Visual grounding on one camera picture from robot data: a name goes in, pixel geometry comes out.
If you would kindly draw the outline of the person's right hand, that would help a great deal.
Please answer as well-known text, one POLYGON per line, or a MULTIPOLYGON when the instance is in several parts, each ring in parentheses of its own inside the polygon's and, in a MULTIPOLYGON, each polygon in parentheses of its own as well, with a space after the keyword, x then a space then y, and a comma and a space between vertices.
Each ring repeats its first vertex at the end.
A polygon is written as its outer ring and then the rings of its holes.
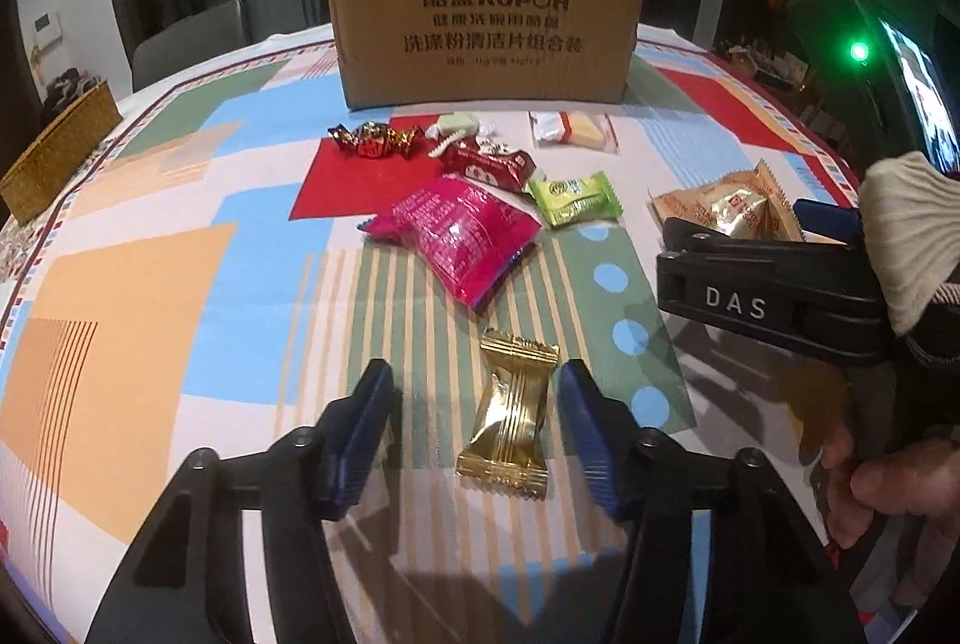
POLYGON ((838 423, 823 444, 820 463, 828 472, 827 529, 841 548, 856 545, 875 514, 924 520, 911 568, 893 592, 896 603, 921 607, 957 548, 957 441, 929 438, 858 464, 853 435, 838 423))

